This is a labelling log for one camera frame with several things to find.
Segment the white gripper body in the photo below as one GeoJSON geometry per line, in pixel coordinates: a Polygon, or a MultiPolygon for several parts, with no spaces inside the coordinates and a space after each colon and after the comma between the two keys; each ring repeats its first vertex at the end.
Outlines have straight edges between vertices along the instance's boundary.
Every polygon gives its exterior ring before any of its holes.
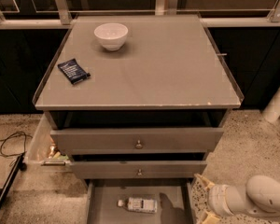
{"type": "Polygon", "coordinates": [[[232,215],[226,201],[227,185],[214,185],[207,195],[207,202],[210,209],[218,216],[228,217],[232,215]]]}

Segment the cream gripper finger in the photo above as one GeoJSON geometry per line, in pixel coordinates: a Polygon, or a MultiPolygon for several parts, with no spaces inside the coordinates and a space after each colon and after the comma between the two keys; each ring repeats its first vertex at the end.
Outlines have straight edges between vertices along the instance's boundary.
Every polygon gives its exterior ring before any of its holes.
{"type": "Polygon", "coordinates": [[[203,211],[197,220],[197,224],[218,224],[220,217],[208,211],[203,211]]]}
{"type": "Polygon", "coordinates": [[[200,174],[195,174],[194,175],[203,185],[203,188],[205,190],[210,190],[215,184],[210,181],[208,178],[204,177],[203,175],[200,174]]]}

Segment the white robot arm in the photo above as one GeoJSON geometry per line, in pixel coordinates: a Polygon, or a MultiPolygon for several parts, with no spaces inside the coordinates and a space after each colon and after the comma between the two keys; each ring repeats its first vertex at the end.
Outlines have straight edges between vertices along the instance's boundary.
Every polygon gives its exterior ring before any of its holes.
{"type": "Polygon", "coordinates": [[[254,175],[242,186],[215,184],[196,174],[207,194],[207,208],[197,224],[218,224],[223,217],[246,215],[280,221],[280,183],[266,175],[254,175]]]}

